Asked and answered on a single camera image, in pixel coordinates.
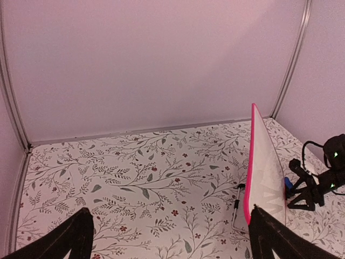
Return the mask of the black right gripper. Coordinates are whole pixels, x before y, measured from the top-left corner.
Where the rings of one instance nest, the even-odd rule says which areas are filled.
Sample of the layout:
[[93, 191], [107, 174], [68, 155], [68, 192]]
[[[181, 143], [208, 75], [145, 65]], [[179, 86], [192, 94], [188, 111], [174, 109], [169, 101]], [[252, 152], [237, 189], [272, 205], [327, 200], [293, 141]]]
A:
[[289, 209], [315, 211], [315, 204], [325, 205], [324, 195], [344, 186], [344, 172], [324, 172], [316, 176], [299, 178], [289, 189], [299, 194], [287, 205]]

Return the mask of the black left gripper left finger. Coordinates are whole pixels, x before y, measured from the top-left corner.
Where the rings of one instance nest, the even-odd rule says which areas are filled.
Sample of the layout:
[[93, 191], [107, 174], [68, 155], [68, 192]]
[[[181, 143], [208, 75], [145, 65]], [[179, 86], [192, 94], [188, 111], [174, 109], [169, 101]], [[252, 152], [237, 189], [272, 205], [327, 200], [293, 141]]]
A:
[[83, 207], [45, 236], [5, 258], [90, 258], [93, 234], [93, 216]]

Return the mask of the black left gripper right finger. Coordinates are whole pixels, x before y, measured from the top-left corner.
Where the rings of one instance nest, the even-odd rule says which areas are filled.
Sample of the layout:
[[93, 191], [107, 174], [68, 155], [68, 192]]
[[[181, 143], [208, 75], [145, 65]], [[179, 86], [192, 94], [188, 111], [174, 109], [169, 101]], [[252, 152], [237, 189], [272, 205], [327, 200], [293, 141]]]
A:
[[344, 258], [344, 216], [289, 211], [286, 224], [254, 206], [249, 236], [253, 258]]

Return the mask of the blue whiteboard eraser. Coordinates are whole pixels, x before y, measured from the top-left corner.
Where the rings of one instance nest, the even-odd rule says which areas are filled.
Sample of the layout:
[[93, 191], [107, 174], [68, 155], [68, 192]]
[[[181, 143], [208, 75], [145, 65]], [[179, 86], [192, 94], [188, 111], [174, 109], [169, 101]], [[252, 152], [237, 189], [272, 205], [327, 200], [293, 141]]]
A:
[[291, 181], [288, 177], [284, 177], [284, 184], [285, 184], [285, 192], [291, 193], [291, 189], [293, 187], [293, 184], [291, 183]]

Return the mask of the pink framed whiteboard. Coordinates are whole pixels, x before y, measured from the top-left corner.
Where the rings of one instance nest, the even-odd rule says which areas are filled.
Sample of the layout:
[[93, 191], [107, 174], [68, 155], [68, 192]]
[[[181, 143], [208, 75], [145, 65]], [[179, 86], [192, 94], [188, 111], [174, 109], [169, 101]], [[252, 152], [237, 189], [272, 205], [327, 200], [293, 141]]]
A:
[[286, 223], [284, 171], [264, 120], [252, 104], [249, 164], [244, 194], [244, 215], [251, 221], [255, 205]]

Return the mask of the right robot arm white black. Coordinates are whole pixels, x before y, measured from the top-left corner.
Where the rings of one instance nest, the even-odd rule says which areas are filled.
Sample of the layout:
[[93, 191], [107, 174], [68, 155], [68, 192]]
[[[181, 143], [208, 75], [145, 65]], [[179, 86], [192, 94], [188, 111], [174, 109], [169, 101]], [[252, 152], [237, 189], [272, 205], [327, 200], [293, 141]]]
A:
[[[306, 147], [314, 145], [323, 150], [323, 160], [327, 171], [316, 175], [306, 167]], [[299, 209], [314, 211], [315, 206], [325, 205], [325, 195], [337, 193], [336, 190], [344, 186], [344, 134], [328, 139], [323, 145], [314, 141], [306, 141], [302, 147], [301, 160], [292, 159], [289, 162], [289, 169], [299, 178], [292, 184], [288, 177], [285, 182], [285, 199], [292, 199], [287, 207], [289, 209]]]

